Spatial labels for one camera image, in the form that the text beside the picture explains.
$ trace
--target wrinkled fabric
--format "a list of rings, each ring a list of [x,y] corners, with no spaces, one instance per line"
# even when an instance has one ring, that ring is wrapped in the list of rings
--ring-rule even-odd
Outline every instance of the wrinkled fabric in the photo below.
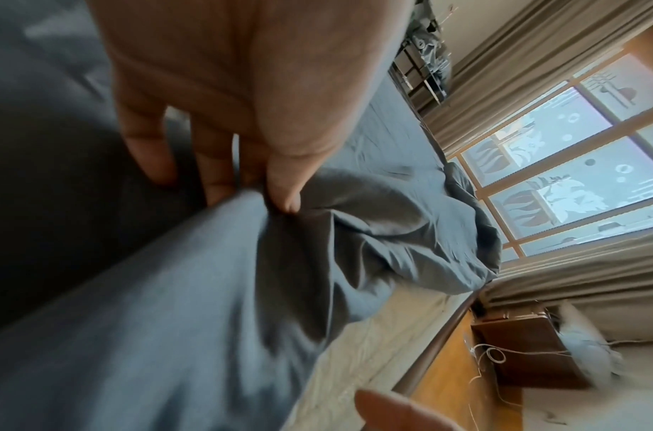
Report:
[[[0,2],[0,430],[276,430],[399,280],[495,277],[496,230],[390,78],[298,215],[260,185],[204,209],[182,124],[177,189],[130,159],[86,17]]]

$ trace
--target gray bed sheet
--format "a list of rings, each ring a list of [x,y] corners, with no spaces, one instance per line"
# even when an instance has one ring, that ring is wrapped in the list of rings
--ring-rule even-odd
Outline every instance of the gray bed sheet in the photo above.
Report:
[[[127,154],[83,3],[0,2],[0,430],[276,430],[317,357],[401,278],[495,277],[500,244],[390,78],[278,214],[205,209]]]

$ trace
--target curtain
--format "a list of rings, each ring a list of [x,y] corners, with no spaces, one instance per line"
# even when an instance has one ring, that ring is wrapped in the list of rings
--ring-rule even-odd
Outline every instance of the curtain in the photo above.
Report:
[[[481,293],[487,308],[564,300],[609,339],[653,339],[653,229],[522,259]]]
[[[533,0],[456,66],[452,94],[422,112],[448,157],[653,24],[653,0]]]

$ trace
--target wooden floor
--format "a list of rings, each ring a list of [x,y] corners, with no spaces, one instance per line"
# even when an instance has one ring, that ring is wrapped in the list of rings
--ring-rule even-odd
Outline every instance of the wooden floor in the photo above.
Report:
[[[476,360],[468,350],[476,344],[471,333],[472,321],[473,315],[468,312],[433,360],[411,399],[451,418],[466,431],[522,431],[520,411],[499,401],[490,372],[469,386],[471,379],[478,375]],[[502,389],[502,396],[514,403],[521,403],[521,393],[519,388]]]

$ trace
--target white wall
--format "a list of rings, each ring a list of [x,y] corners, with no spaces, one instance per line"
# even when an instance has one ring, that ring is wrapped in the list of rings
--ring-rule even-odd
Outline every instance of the white wall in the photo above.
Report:
[[[529,2],[531,0],[431,0],[431,5],[438,22],[447,17],[450,5],[456,9],[443,24],[443,38],[456,65]]]
[[[524,431],[653,431],[653,346],[617,349],[626,374],[609,391],[524,389]],[[554,414],[542,420],[541,410]]]

